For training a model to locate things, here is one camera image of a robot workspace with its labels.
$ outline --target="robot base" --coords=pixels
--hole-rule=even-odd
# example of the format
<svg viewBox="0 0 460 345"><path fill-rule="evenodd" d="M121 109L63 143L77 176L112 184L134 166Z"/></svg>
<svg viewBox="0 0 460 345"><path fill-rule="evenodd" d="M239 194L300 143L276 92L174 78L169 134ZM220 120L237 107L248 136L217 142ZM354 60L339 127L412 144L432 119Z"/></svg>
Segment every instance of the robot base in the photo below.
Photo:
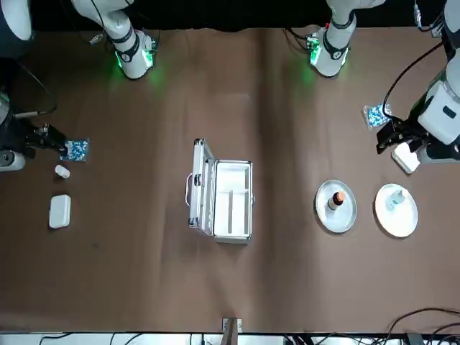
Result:
<svg viewBox="0 0 460 345"><path fill-rule="evenodd" d="M340 68L344 65L346 61L346 51L343 56L338 60L332 60L331 56L327 52L323 43L323 36L326 34L326 28L322 27L315 34L315 37L318 38L319 47L315 52L312 52L310 57L310 64L316 68L316 70L325 77L334 77L339 73Z"/></svg>
<svg viewBox="0 0 460 345"><path fill-rule="evenodd" d="M142 31L136 30L135 33L139 36L140 45L131 61L125 62L122 54L119 56L118 53L115 53L119 67L129 79L141 78L155 64L157 43Z"/></svg>

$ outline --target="green led light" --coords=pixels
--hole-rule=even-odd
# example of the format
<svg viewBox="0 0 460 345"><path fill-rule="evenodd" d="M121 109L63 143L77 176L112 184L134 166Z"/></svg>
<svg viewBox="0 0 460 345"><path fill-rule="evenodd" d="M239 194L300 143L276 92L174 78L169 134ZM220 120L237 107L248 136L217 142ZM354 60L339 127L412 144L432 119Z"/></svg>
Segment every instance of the green led light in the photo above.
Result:
<svg viewBox="0 0 460 345"><path fill-rule="evenodd" d="M118 57L118 54L116 54L116 52L115 52L115 56L116 56L116 60L118 61L118 67L123 68L123 67L121 66L120 58Z"/></svg>
<svg viewBox="0 0 460 345"><path fill-rule="evenodd" d="M313 65L313 66L316 65L316 63L318 62L320 54L321 54L321 46L320 45L317 45L316 47L314 47L311 50L311 53L310 53L310 64L311 65Z"/></svg>
<svg viewBox="0 0 460 345"><path fill-rule="evenodd" d="M142 57L145 60L145 63L147 64L147 67L150 68L153 66L153 55L151 52L146 52L145 50L141 51Z"/></svg>

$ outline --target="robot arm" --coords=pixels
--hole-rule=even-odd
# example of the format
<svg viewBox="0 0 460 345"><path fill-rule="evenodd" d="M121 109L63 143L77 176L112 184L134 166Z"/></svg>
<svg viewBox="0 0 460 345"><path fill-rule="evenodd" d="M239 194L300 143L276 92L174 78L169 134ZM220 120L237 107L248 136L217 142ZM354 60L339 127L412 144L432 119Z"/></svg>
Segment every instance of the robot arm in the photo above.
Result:
<svg viewBox="0 0 460 345"><path fill-rule="evenodd" d="M316 33L319 48L310 59L318 72L326 77L336 75L345 63L351 35L357 26L355 9L369 9L379 6L385 0L326 0L332 17L328 28L322 27Z"/></svg>
<svg viewBox="0 0 460 345"><path fill-rule="evenodd" d="M444 6L442 39L448 58L446 68L431 82L406 120L393 118L377 133L377 153L402 143L393 157L408 173L421 162L460 161L460 3L457 0L447 0ZM410 169L409 161L415 161Z"/></svg>
<svg viewBox="0 0 460 345"><path fill-rule="evenodd" d="M101 25L114 45L119 65L130 79L142 77L153 66L156 42L142 31L134 30L121 11L134 0L71 0L77 12Z"/></svg>

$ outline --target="case lid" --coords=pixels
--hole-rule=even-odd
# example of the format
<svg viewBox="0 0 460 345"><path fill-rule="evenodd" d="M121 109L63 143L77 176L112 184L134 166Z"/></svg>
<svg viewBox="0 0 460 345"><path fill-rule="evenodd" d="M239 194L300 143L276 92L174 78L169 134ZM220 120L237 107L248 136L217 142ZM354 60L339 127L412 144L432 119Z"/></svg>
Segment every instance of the case lid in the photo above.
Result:
<svg viewBox="0 0 460 345"><path fill-rule="evenodd" d="M212 235L213 174L215 159L205 139L196 139L193 146L190 215L188 225Z"/></svg>

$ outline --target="case handle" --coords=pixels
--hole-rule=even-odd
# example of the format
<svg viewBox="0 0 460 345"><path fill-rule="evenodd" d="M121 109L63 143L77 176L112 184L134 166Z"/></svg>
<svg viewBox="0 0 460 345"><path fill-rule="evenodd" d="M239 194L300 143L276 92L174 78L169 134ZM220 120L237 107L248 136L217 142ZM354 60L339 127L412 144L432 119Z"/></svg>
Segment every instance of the case handle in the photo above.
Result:
<svg viewBox="0 0 460 345"><path fill-rule="evenodd" d="M187 177L187 180L185 180L185 203L187 204L188 207L190 207L190 204L188 203L188 181L192 177L193 174L190 174Z"/></svg>

